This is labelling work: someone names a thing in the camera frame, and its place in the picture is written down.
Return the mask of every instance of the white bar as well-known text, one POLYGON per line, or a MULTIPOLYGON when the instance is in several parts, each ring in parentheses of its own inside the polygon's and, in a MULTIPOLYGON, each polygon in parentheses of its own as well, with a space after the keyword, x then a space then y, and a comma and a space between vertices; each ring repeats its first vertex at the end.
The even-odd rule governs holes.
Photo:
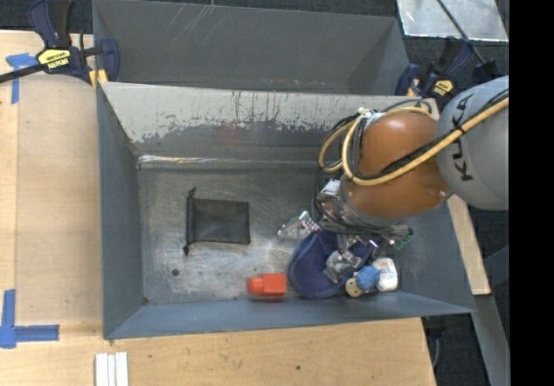
POLYGON ((115 377, 117 386, 129 386, 129 365, 126 352, 115 354, 115 377))
POLYGON ((115 382, 115 356, 113 354, 107 356, 107 384, 108 386, 117 386, 115 382))
POLYGON ((108 386, 107 354, 96 354, 94 358, 94 385, 108 386))

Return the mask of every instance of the metal plate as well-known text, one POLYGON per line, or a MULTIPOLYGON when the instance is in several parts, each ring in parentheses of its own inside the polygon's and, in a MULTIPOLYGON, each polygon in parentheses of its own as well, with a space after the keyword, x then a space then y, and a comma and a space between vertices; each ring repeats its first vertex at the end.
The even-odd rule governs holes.
MULTIPOLYGON (((442 0, 470 40, 508 42, 495 0, 442 0)), ((460 37, 436 0, 396 0, 405 35, 460 37)))

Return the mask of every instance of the black pouch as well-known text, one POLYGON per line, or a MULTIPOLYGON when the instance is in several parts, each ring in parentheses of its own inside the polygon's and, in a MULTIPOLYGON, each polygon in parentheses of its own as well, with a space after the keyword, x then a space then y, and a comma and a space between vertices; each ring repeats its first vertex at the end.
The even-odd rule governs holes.
POLYGON ((250 244, 248 202, 195 198, 196 188, 187 197, 185 254, 199 241, 250 244))

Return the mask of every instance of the orange object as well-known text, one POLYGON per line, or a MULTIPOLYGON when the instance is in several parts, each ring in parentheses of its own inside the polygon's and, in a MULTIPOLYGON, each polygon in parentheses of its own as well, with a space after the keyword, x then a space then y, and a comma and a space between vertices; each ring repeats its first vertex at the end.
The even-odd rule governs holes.
POLYGON ((263 273, 248 279, 248 292, 263 297, 281 297, 287 293, 287 277, 283 273, 263 273))

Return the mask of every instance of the blue tape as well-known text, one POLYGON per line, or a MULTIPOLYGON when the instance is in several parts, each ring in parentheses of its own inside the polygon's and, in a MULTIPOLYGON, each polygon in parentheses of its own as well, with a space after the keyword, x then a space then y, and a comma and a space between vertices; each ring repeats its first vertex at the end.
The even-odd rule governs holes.
POLYGON ((17 343, 31 341, 58 341, 59 325, 15 326, 16 290, 3 293, 2 325, 0 325, 0 348, 14 349, 17 343))
MULTIPOLYGON (((34 66, 38 63, 36 58, 33 55, 25 54, 16 54, 8 55, 6 61, 17 70, 19 68, 26 68, 27 66, 34 66)), ((19 79, 16 78, 13 80, 11 85, 11 104, 15 105, 19 101, 19 79)))

